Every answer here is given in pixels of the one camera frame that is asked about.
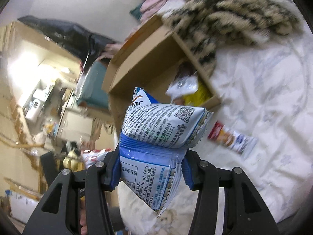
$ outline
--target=leopard print blanket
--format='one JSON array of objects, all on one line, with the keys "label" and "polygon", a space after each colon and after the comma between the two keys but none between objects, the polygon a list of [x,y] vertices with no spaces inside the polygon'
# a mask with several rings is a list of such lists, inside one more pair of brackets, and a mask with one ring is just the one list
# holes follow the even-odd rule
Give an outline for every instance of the leopard print blanket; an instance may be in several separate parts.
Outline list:
[{"label": "leopard print blanket", "polygon": [[271,0],[191,0],[164,19],[210,77],[219,44],[259,44],[270,33],[287,35],[298,18]]}]

